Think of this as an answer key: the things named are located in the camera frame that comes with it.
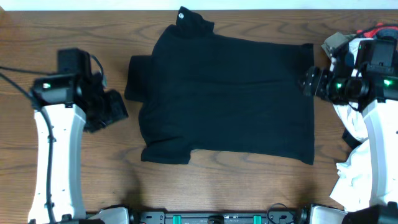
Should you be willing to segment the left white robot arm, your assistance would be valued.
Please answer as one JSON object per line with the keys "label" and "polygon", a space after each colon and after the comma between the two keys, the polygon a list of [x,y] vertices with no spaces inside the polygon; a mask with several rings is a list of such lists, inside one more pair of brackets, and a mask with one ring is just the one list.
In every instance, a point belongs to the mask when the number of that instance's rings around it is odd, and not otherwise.
{"label": "left white robot arm", "polygon": [[100,72],[59,73],[34,81],[38,134],[35,194],[29,223],[129,223],[128,209],[86,212],[81,191],[81,139],[128,117],[121,95],[105,91]]}

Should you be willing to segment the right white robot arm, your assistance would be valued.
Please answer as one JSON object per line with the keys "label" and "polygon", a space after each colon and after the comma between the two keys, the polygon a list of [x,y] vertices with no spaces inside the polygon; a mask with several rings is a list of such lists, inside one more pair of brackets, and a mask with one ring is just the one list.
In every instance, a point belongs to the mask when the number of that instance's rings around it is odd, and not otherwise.
{"label": "right white robot arm", "polygon": [[310,67],[299,80],[306,96],[358,104],[368,132],[372,186],[369,207],[355,212],[311,204],[296,223],[397,223],[397,77],[392,67],[367,66],[356,76]]}

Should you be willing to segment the black t-shirt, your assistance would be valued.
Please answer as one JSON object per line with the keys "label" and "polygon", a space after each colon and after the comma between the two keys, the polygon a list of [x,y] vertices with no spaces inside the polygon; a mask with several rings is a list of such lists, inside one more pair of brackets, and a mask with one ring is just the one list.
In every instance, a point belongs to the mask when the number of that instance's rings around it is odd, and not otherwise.
{"label": "black t-shirt", "polygon": [[125,99],[142,103],[141,159],[187,164],[196,149],[313,164],[314,105],[298,80],[313,45],[225,37],[181,7],[150,55],[132,56]]}

